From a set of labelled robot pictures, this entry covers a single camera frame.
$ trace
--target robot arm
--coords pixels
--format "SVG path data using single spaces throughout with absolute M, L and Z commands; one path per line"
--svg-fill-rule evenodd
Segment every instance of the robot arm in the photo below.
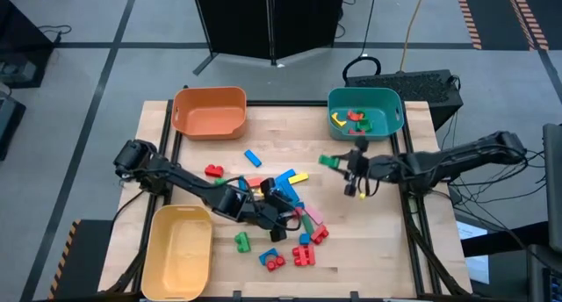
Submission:
M 516 165 L 524 162 L 527 153 L 517 135 L 508 132 L 493 133 L 435 153 L 379 155 L 371 159 L 363 156 L 368 145 L 364 137 L 358 138 L 357 149 L 345 155 L 333 156 L 348 161 L 347 170 L 336 169 L 349 182 L 345 189 L 348 196 L 355 196 L 357 179 L 360 177 L 388 183 L 407 183 L 411 191 L 427 193 L 443 180 L 453 181 L 463 172 L 488 163 Z
M 275 189 L 273 178 L 261 182 L 264 198 L 254 200 L 249 188 L 241 190 L 227 183 L 208 183 L 156 153 L 156 147 L 144 140 L 129 140 L 113 165 L 117 176 L 126 181 L 136 180 L 143 191 L 163 195 L 169 193 L 166 183 L 172 183 L 201 198 L 220 216 L 271 230 L 273 241 L 286 237 L 286 219 L 281 214 L 293 211 L 294 207 L 280 190 Z

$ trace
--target wooden tabletop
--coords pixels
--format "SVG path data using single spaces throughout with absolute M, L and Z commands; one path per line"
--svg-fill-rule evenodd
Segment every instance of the wooden tabletop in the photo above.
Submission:
M 140 116 L 136 138 L 159 144 L 166 110 L 165 101 L 147 101 Z M 427 103 L 406 103 L 410 133 L 416 151 L 438 149 Z M 248 131 L 238 140 L 191 141 L 183 138 L 179 163 L 205 177 L 209 163 L 222 165 L 225 177 L 244 175 L 278 176 L 288 169 L 306 172 L 310 178 L 293 185 L 301 200 L 324 215 L 330 232 L 315 247 L 316 265 L 296 267 L 291 249 L 298 245 L 298 232 L 271 243 L 269 233 L 256 226 L 237 224 L 212 214 L 213 258 L 211 275 L 202 296 L 345 298 L 358 291 L 361 298 L 414 298 L 414 282 L 407 249 L 406 231 L 398 187 L 382 183 L 378 193 L 365 200 L 343 195 L 341 175 L 318 163 L 319 155 L 338 155 L 353 143 L 331 140 L 325 107 L 249 107 Z M 167 152 L 173 144 L 172 130 Z M 401 151 L 405 151 L 399 134 Z M 253 166 L 243 152 L 251 149 L 262 161 Z M 366 155 L 391 155 L 389 140 L 372 142 Z M 436 190 L 446 192 L 439 184 Z M 119 206 L 138 192 L 128 184 Z M 139 249 L 148 197 L 131 204 L 115 224 L 105 258 L 99 290 L 110 287 L 129 265 Z M 459 284 L 472 291 L 463 250 L 449 199 L 425 197 L 429 228 L 436 255 Z M 174 189 L 174 205 L 202 205 L 199 198 Z M 251 253 L 239 254 L 234 236 L 248 233 Z M 269 273 L 258 261 L 262 252 L 275 247 L 288 258 L 287 264 Z M 420 250 L 426 292 L 431 292 L 427 263 Z

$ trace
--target yellow cable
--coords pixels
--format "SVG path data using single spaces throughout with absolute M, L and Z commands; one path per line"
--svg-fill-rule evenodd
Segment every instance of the yellow cable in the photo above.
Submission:
M 404 50 L 402 51 L 402 61 L 400 61 L 400 71 L 402 70 L 402 67 L 404 66 L 404 59 L 406 58 L 407 41 L 410 39 L 410 30 L 412 29 L 412 25 L 414 24 L 414 20 L 415 20 L 415 15 L 418 14 L 418 10 L 420 9 L 421 4 L 422 4 L 422 0 L 418 0 L 418 4 L 415 6 L 414 15 L 412 16 L 412 19 L 410 20 L 410 25 L 407 27 L 406 41 L 404 42 Z

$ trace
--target building block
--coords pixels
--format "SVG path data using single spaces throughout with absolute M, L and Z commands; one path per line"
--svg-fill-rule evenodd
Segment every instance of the building block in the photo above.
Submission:
M 255 188 L 260 186 L 260 183 L 263 181 L 263 178 L 255 177 L 255 178 L 246 179 L 246 181 L 248 181 L 250 187 Z
M 246 232 L 240 232 L 234 237 L 234 241 L 238 244 L 239 253 L 248 253 L 251 249 L 249 246 L 249 238 Z
M 244 155 L 246 155 L 246 157 L 254 164 L 254 166 L 260 167 L 262 165 L 262 161 L 260 161 L 260 159 L 257 158 L 257 156 L 251 150 L 247 150 L 246 152 L 244 152 Z
M 372 130 L 371 122 L 368 119 L 362 119 L 355 124 L 355 130 L 370 132 Z
M 310 218 L 308 217 L 308 214 L 305 214 L 302 216 L 302 224 L 305 226 L 305 230 L 306 232 L 311 235 L 314 233 L 314 226 L 313 226 L 313 222 L 310 221 Z
M 332 114 L 332 121 L 334 121 L 334 123 L 339 127 L 343 127 L 346 123 L 348 123 L 348 121 L 340 121 L 339 119 L 337 119 L 337 112 L 334 112 Z
M 320 155 L 318 162 L 322 165 L 326 165 L 331 168 L 337 168 L 340 166 L 340 159 L 336 157 L 330 157 L 326 155 Z
M 283 257 L 283 255 L 279 255 L 275 257 L 275 259 L 271 259 L 270 261 L 265 263 L 265 267 L 269 272 L 272 272 L 273 270 L 276 270 L 283 265 L 285 265 L 285 258 Z
M 348 120 L 351 121 L 361 121 L 362 119 L 364 119 L 365 117 L 365 113 L 362 111 L 359 111 L 357 113 L 353 112 L 352 110 L 348 111 Z
M 290 184 L 300 183 L 301 181 L 305 181 L 308 179 L 307 173 L 298 174 L 289 178 Z
M 318 226 L 316 231 L 310 235 L 310 239 L 313 240 L 314 244 L 320 245 L 320 243 L 322 243 L 322 241 L 324 241 L 324 239 L 327 238 L 328 235 L 329 235 L 328 230 L 322 224 Z
M 299 195 L 292 188 L 288 180 L 279 183 L 279 188 L 285 193 L 285 195 L 291 200 L 292 205 L 296 205 L 300 201 Z
M 322 213 L 314 209 L 312 206 L 309 205 L 306 208 L 306 213 L 308 214 L 310 219 L 312 219 L 314 223 L 316 223 L 316 225 L 321 225 L 323 223 L 324 218 L 322 217 Z
M 316 257 L 314 256 L 314 248 L 312 245 L 297 246 L 292 249 L 294 262 L 296 266 L 315 265 Z
M 275 248 L 272 248 L 272 249 L 266 251 L 265 253 L 260 255 L 260 262 L 262 263 L 262 266 L 265 266 L 265 259 L 269 255 L 274 255 L 275 257 L 279 256 L 279 254 L 277 253 L 277 250 Z
M 297 175 L 297 173 L 295 172 L 295 169 L 289 169 L 286 172 L 284 172 L 283 174 L 277 176 L 275 178 L 275 184 L 279 184 L 285 180 L 289 180 L 290 177 Z
M 242 180 L 243 177 L 244 176 L 241 176 L 241 178 L 238 179 L 238 188 L 245 191 L 248 187 L 246 187 L 246 183 L 244 183 L 244 181 Z
M 310 244 L 310 234 L 309 233 L 302 233 L 299 237 L 299 244 L 300 245 Z
M 225 173 L 225 170 L 221 166 L 215 166 L 215 165 L 209 164 L 205 168 L 205 175 L 207 175 L 207 176 L 214 176 L 214 177 L 221 178 L 222 175 L 224 175 L 224 173 Z
M 364 131 L 364 130 L 361 130 L 361 131 L 359 131 L 359 132 L 356 132 L 356 131 L 353 130 L 353 129 L 349 129 L 349 130 L 348 130 L 348 134 L 365 135 L 365 131 Z

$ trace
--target orange bin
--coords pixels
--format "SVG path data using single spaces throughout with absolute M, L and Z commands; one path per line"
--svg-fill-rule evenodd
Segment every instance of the orange bin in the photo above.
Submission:
M 172 125 L 190 140 L 237 139 L 246 130 L 246 92 L 239 87 L 180 90 Z
M 155 213 L 140 287 L 152 301 L 191 301 L 207 284 L 213 221 L 195 205 L 167 205 Z

